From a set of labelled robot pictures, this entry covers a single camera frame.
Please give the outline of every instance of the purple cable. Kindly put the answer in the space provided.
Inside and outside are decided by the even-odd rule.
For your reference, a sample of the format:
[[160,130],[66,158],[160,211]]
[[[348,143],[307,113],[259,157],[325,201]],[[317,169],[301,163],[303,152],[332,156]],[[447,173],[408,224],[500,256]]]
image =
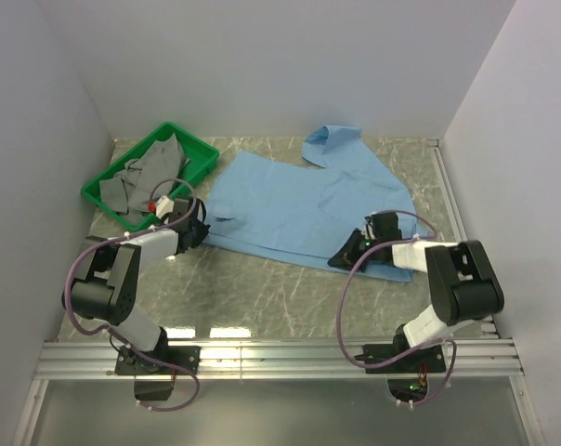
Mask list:
[[345,288],[343,288],[343,292],[340,295],[340,300],[339,300],[339,303],[338,303],[338,310],[336,311],[336,337],[338,338],[338,346],[340,347],[341,351],[343,352],[343,355],[345,356],[346,360],[349,361],[351,364],[356,365],[357,367],[360,367],[361,369],[367,369],[367,370],[381,369],[382,367],[386,367],[387,365],[393,364],[393,363],[401,360],[402,358],[406,358],[407,356],[411,355],[415,351],[420,350],[422,348],[432,347],[436,344],[442,344],[443,342],[448,342],[448,343],[452,344],[452,355],[451,355],[450,368],[448,369],[448,372],[446,373],[446,376],[444,376],[443,381],[440,383],[439,386],[437,386],[437,389],[431,395],[427,396],[425,399],[423,399],[423,400],[421,400],[417,403],[414,403],[414,405],[420,405],[423,402],[427,402],[427,401],[433,399],[437,395],[437,393],[439,393],[441,390],[443,390],[443,388],[448,383],[448,380],[450,379],[450,376],[451,376],[451,374],[454,370],[454,362],[456,362],[456,353],[458,351],[458,347],[456,346],[456,343],[454,342],[453,339],[433,339],[433,340],[425,341],[425,342],[419,344],[418,346],[415,346],[413,348],[409,348],[408,350],[405,350],[402,353],[399,353],[398,355],[396,355],[393,358],[390,358],[389,360],[382,361],[382,362],[379,362],[377,364],[366,364],[364,362],[357,361],[353,356],[351,356],[348,353],[348,351],[346,351],[345,339],[343,338],[343,308],[345,307],[346,293],[348,292],[348,287],[350,286],[351,282],[353,281],[353,278],[355,277],[355,274],[357,273],[357,271],[359,270],[359,268],[363,264],[363,262],[365,262],[365,260],[369,256],[371,256],[373,253],[375,253],[375,252],[377,252],[381,249],[385,249],[387,247],[394,246],[396,244],[415,243],[417,240],[433,240],[433,239],[437,238],[436,228],[431,223],[429,223],[429,221],[427,221],[425,218],[423,218],[422,216],[417,216],[413,212],[399,211],[399,210],[387,210],[387,211],[378,212],[377,214],[387,214],[387,213],[392,213],[392,212],[396,212],[398,214],[406,214],[408,216],[416,217],[418,220],[421,220],[423,223],[425,223],[425,225],[431,230],[432,233],[429,234],[429,235],[426,235],[426,236],[417,236],[417,237],[412,238],[412,239],[394,240],[394,241],[391,241],[391,242],[380,243],[380,244],[377,244],[374,247],[370,248],[365,253],[363,253],[363,256],[361,256],[360,259],[357,262],[355,262],[355,265],[353,265],[353,268],[348,273],[348,278],[346,279]]
[[[117,338],[120,342],[122,342],[126,345],[130,345],[130,343],[127,339],[125,339],[123,336],[121,336],[119,333],[117,333],[114,329],[110,328],[110,326],[108,324],[102,324],[97,328],[87,330],[80,324],[80,322],[78,322],[78,320],[76,319],[76,315],[74,314],[74,311],[72,309],[72,283],[74,281],[74,274],[76,273],[76,270],[78,269],[78,267],[80,266],[82,261],[87,256],[89,256],[91,253],[97,251],[100,248],[103,248],[105,246],[109,246],[110,244],[127,242],[129,240],[135,239],[136,237],[140,237],[141,235],[150,234],[152,232],[158,232],[159,230],[169,230],[173,226],[176,226],[179,223],[181,223],[182,221],[186,220],[192,214],[192,212],[194,212],[194,209],[196,208],[196,203],[198,201],[198,197],[196,195],[196,190],[194,190],[194,188],[192,188],[191,185],[187,181],[185,181],[183,179],[180,179],[180,178],[168,178],[168,179],[164,179],[163,181],[160,181],[159,183],[157,183],[157,185],[150,192],[150,201],[152,202],[152,196],[154,195],[154,192],[159,188],[159,186],[161,186],[162,184],[167,183],[169,181],[175,181],[176,183],[181,183],[189,189],[189,192],[191,193],[191,197],[192,197],[192,202],[191,202],[191,206],[189,207],[189,210],[186,214],[184,214],[182,217],[178,218],[177,220],[175,220],[173,222],[170,222],[170,223],[168,223],[166,225],[163,225],[163,226],[159,226],[157,228],[153,228],[153,229],[149,229],[149,230],[140,230],[140,231],[134,232],[134,233],[132,233],[128,236],[117,237],[115,239],[104,240],[103,242],[99,242],[97,244],[94,244],[93,246],[90,246],[90,247],[86,248],[78,257],[76,257],[76,259],[72,263],[72,266],[70,267],[70,270],[68,271],[68,275],[66,276],[66,284],[64,285],[64,305],[66,307],[66,313],[68,314],[68,318],[70,319],[70,322],[72,323],[74,328],[78,332],[82,333],[83,335],[92,336],[92,335],[96,335],[101,330],[107,329],[109,331],[109,333],[112,334],[115,338]],[[169,362],[163,362],[163,361],[155,360],[154,358],[151,358],[150,356],[146,355],[145,353],[139,351],[134,346],[131,346],[131,348],[132,348],[132,351],[134,351],[143,360],[151,362],[155,365],[158,365],[159,367],[168,367],[170,369],[177,370],[178,372],[181,372],[182,374],[188,374],[194,380],[194,382],[196,383],[196,390],[194,391],[194,394],[189,398],[189,400],[187,400],[186,402],[184,402],[182,404],[179,404],[178,406],[174,406],[174,407],[152,407],[152,406],[142,402],[141,405],[143,407],[150,408],[151,410],[153,410],[155,412],[172,412],[172,411],[176,411],[178,409],[183,409],[184,407],[187,407],[188,405],[190,405],[194,400],[196,400],[196,397],[198,397],[198,393],[200,392],[200,381],[198,380],[198,376],[196,376],[196,374],[194,374],[192,371],[190,371],[190,370],[188,370],[184,367],[180,367],[178,365],[171,364]]]

